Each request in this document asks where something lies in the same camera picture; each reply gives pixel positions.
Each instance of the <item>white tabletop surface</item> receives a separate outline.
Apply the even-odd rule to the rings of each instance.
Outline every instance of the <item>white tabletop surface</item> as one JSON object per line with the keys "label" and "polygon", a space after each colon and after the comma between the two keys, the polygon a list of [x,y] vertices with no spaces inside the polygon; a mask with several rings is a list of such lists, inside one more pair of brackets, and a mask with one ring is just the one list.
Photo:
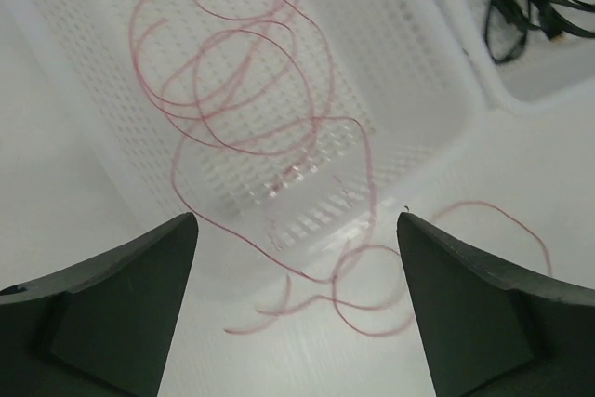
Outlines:
{"label": "white tabletop surface", "polygon": [[[3,9],[0,86],[0,288],[139,235],[132,213]],[[555,277],[595,287],[589,230],[595,215],[594,116],[595,98],[537,118],[492,112],[483,141],[412,200],[412,211],[428,218],[464,199],[501,206],[543,238]],[[488,251],[545,270],[536,242],[492,210],[460,209],[441,225]],[[383,264],[372,276],[361,275],[360,283],[352,281],[346,293],[374,295],[375,287],[402,277],[397,262]],[[194,279],[160,396],[434,395],[415,325],[398,337],[362,337],[320,303],[257,335],[231,336],[223,328],[258,323],[255,305],[270,306],[283,284],[245,302],[220,302],[204,298]],[[390,328],[410,311],[405,302],[360,323]]]}

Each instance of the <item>white plastic basket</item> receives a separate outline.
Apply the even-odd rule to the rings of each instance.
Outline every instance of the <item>white plastic basket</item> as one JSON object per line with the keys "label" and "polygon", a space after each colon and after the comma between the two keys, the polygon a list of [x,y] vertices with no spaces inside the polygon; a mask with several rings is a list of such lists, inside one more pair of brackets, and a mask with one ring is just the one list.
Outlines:
{"label": "white plastic basket", "polygon": [[[180,133],[140,88],[128,51],[138,0],[6,1],[139,221],[149,228],[187,211],[170,178]],[[247,16],[263,5],[203,1]],[[355,117],[370,135],[379,202],[399,203],[475,139],[483,93],[432,0],[301,0],[298,6],[320,24],[330,44],[337,79],[332,114]],[[141,30],[168,18],[144,55],[149,82],[163,81],[205,36],[224,26],[190,8],[188,0],[155,0],[143,11]],[[304,21],[292,26],[309,85],[322,92],[331,69],[324,65],[321,36]],[[241,51],[221,50],[209,61],[208,80],[229,75]],[[283,65],[275,54],[265,56],[252,74],[257,79]],[[301,116],[297,84],[289,75],[274,95],[212,126],[233,140]],[[176,94],[190,95],[187,86],[178,86]],[[276,134],[266,147],[286,148],[299,135],[298,126]],[[308,160],[291,176],[285,170],[295,155],[251,157],[200,145],[185,151],[176,173],[192,207],[297,269],[325,250],[342,248],[365,226],[360,218],[369,210],[370,191],[357,126],[324,123]],[[272,192],[273,184],[282,188]],[[196,265],[202,277],[233,294],[284,274],[253,247],[207,224],[201,224]]]}
{"label": "white plastic basket", "polygon": [[[551,43],[531,33],[525,53],[516,61],[496,66],[483,42],[487,0],[435,0],[479,75],[488,99],[516,113],[540,112],[568,99],[588,98],[595,90],[595,43],[565,36]],[[595,30],[595,15],[564,10],[571,21]],[[502,20],[494,21],[493,49],[510,48],[516,36]]]}

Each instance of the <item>white bin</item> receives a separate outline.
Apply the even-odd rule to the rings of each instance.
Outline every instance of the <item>white bin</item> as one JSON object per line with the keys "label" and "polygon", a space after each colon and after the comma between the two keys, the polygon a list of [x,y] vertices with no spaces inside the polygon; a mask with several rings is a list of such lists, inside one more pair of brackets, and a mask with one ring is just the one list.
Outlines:
{"label": "white bin", "polygon": [[[149,229],[188,207],[171,181],[181,134],[152,104],[133,70],[128,28],[138,1],[6,0],[114,184]],[[270,1],[201,0],[218,8],[220,16],[236,19],[258,16]],[[290,23],[294,41],[282,27],[275,31],[283,48],[296,45],[293,54],[312,102],[304,100],[304,78],[292,69],[250,107],[227,111],[208,124],[219,138],[235,142],[324,112],[353,117],[369,136],[373,177],[367,174],[359,127],[329,119],[319,120],[311,147],[278,156],[185,143],[174,172],[193,209],[300,269],[324,251],[343,248],[365,228],[370,179],[378,206],[402,204],[463,152],[476,139],[485,100],[432,0],[299,0],[297,5],[320,25],[332,55],[329,62],[322,34],[299,15]],[[157,26],[142,50],[142,70],[153,88],[191,60],[208,36],[232,28],[190,0],[151,0],[139,14],[132,42],[162,19],[167,22]],[[271,45],[254,57],[251,63],[257,65],[243,88],[266,84],[279,72],[287,58],[277,50]],[[244,57],[245,41],[222,46],[200,69],[197,88],[216,89]],[[331,77],[334,99],[325,111]],[[193,98],[192,77],[187,85],[183,78],[171,89],[176,100]],[[204,124],[192,132],[208,139]],[[311,129],[309,118],[259,139],[258,151],[282,152],[312,135]],[[226,295],[236,295],[284,274],[236,236],[203,220],[200,225],[196,269],[212,289],[221,286]]]}
{"label": "white bin", "polygon": [[[469,54],[493,105],[515,113],[541,112],[569,99],[588,98],[595,91],[595,42],[565,35],[549,42],[531,32],[525,53],[496,66],[483,42],[487,0],[435,0],[451,29]],[[595,15],[564,10],[569,20],[595,31]],[[516,38],[502,20],[494,21],[493,49],[504,52]]]}

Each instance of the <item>plastic tray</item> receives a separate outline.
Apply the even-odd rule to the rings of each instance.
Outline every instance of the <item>plastic tray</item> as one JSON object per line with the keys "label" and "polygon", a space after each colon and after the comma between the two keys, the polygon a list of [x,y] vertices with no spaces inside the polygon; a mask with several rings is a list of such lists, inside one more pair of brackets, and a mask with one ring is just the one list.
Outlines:
{"label": "plastic tray", "polygon": [[[172,187],[172,173],[192,209],[296,269],[343,248],[368,225],[364,136],[353,122],[323,122],[299,163],[295,153],[261,157],[193,144],[184,146],[183,161],[172,170],[180,133],[143,92],[129,51],[128,26],[139,0],[6,1],[145,227],[188,210]],[[201,1],[248,17],[257,16],[268,0]],[[324,108],[332,71],[330,114],[353,117],[365,128],[378,206],[401,203],[476,138],[483,93],[432,0],[299,0],[298,9],[320,25],[334,61],[327,64],[321,35],[296,19],[297,58],[314,92],[312,107]],[[149,83],[163,82],[207,36],[230,26],[189,0],[152,0],[139,15],[133,41],[163,18],[167,23],[143,50]],[[242,42],[236,44],[208,60],[207,88],[235,70],[244,51]],[[261,56],[250,78],[256,84],[286,61],[272,50]],[[254,107],[210,125],[235,141],[302,117],[308,111],[301,81],[295,73],[284,76]],[[180,81],[175,95],[191,97],[189,89]],[[287,148],[304,132],[291,127],[259,149]],[[284,274],[253,247],[204,222],[199,245],[197,269],[213,288],[242,293]]]}
{"label": "plastic tray", "polygon": [[[483,42],[487,0],[435,0],[465,48],[493,105],[512,112],[540,112],[568,99],[588,98],[595,89],[595,43],[565,36],[551,43],[531,33],[526,52],[512,63],[495,66]],[[565,11],[569,20],[595,30],[595,15]],[[493,27],[494,51],[510,48],[509,26]]]}

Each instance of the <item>perforated basket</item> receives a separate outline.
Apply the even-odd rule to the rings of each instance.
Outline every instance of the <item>perforated basket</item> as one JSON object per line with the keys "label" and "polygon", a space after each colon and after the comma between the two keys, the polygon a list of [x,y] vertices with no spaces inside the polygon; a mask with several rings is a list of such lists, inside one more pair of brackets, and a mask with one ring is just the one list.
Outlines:
{"label": "perforated basket", "polygon": [[[189,144],[172,170],[180,132],[148,100],[129,51],[128,26],[138,1],[6,0],[139,221],[149,228],[188,211],[172,187],[173,172],[180,195],[194,210],[297,269],[361,232],[370,209],[370,177],[364,134],[354,122],[321,122],[315,144],[299,163],[295,155],[250,156]],[[201,2],[247,17],[257,15],[267,0]],[[332,76],[330,114],[355,118],[365,128],[378,206],[388,209],[475,138],[482,91],[432,0],[300,0],[298,9],[320,25],[333,58],[329,64],[311,24],[292,22],[313,107],[323,108],[319,102]],[[154,0],[139,15],[139,28],[163,18],[167,22],[147,40],[142,55],[148,82],[163,81],[207,36],[229,27],[189,0]],[[241,41],[221,48],[206,64],[203,83],[218,86],[229,78],[242,51]],[[248,87],[284,65],[279,52],[260,56]],[[303,79],[291,72],[266,98],[211,126],[231,141],[304,116],[298,81]],[[180,82],[175,94],[191,96],[189,89]],[[287,148],[304,132],[291,127],[260,149]],[[252,246],[204,221],[196,265],[202,278],[217,285],[211,289],[225,284],[232,294],[284,274]]]}
{"label": "perforated basket", "polygon": [[[435,0],[479,75],[495,106],[517,113],[543,111],[569,99],[589,98],[595,89],[595,43],[565,35],[549,42],[531,33],[526,52],[512,63],[496,66],[483,42],[488,0]],[[564,10],[568,20],[595,30],[595,15]],[[503,54],[517,35],[505,21],[493,21],[492,48]]]}

